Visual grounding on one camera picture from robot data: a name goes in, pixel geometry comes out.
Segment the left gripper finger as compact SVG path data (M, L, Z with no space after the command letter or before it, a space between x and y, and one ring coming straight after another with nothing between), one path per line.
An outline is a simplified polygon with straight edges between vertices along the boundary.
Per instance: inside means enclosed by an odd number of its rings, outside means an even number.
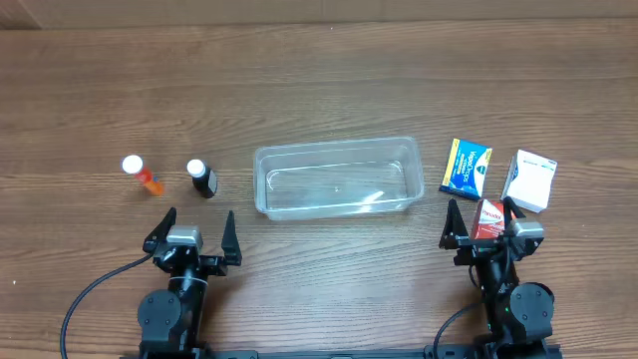
M234 212L230 210L226 219L221 249L224 253L224 260L227 265L240 266L242 263L242 253L236 234Z
M166 237L176 221L176 208L171 207L162 221L151 231L143 242L143 252L154 253L159 245L166 242Z

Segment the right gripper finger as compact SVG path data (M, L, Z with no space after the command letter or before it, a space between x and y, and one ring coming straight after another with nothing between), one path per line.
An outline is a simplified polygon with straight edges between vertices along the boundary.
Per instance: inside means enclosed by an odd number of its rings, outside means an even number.
M455 199L448 202L447 218L439 242L439 248L445 250L460 249L470 244L470 236L458 203Z
M517 220L525 218L525 214L510 196L506 196L502 200L502 204L504 218L503 233L513 234L514 226L517 224Z

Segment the red Panadol box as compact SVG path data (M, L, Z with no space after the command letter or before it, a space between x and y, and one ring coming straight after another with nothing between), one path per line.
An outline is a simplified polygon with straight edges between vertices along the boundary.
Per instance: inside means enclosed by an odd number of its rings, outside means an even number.
M481 199L473 222L471 239L496 239L504 231L503 203Z

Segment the white medicine box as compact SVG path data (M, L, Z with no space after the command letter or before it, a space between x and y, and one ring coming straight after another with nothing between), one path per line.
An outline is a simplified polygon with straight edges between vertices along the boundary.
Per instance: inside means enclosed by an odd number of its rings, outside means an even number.
M500 199L539 213L548 207L557 162L518 150L512 157Z

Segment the blue yellow VapoDrops box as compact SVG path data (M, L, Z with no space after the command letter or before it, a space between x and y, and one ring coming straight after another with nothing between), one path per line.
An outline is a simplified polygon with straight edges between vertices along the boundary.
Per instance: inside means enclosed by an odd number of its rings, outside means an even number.
M492 148L453 139L439 190L480 200L491 155Z

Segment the dark bottle white cap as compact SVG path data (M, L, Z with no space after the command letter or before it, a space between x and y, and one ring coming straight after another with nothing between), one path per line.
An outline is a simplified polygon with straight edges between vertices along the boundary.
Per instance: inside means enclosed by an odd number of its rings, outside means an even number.
M217 191L217 177L205 162L192 159L186 164L186 170L192 178L194 188L201 196L214 197Z

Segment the orange tube white cap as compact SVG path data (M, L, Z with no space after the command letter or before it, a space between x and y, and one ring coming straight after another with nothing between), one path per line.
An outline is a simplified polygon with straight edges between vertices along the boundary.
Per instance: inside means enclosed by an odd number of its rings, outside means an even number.
M144 160L138 155L128 155L122 160L123 171L135 177L152 195L163 195L164 186L157 180L151 170L144 163Z

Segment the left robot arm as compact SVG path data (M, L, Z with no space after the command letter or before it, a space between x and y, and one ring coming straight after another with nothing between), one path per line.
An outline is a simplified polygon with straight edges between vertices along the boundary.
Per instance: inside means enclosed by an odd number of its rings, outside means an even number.
M199 227L177 225L171 208L146 237L143 251L169 275L166 289L146 295L138 308L142 328L142 358L213 358L210 347L198 339L210 276L225 276L239 266L242 254L234 213L227 216L221 240L222 255L204 255Z

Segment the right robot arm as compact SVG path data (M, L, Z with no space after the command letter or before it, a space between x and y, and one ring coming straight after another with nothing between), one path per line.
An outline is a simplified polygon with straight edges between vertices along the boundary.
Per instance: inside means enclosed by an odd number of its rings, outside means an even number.
M536 252L544 228L526 217L510 197L503 203L504 230L494 239L472 239L458 204L451 199L439 247L454 250L456 266L469 269L480 301L453 314L424 350L426 358L560 358L560 347L550 346L554 294L538 282L521 283L514 264ZM445 330L462 315L482 307L488 334L471 344L443 345Z

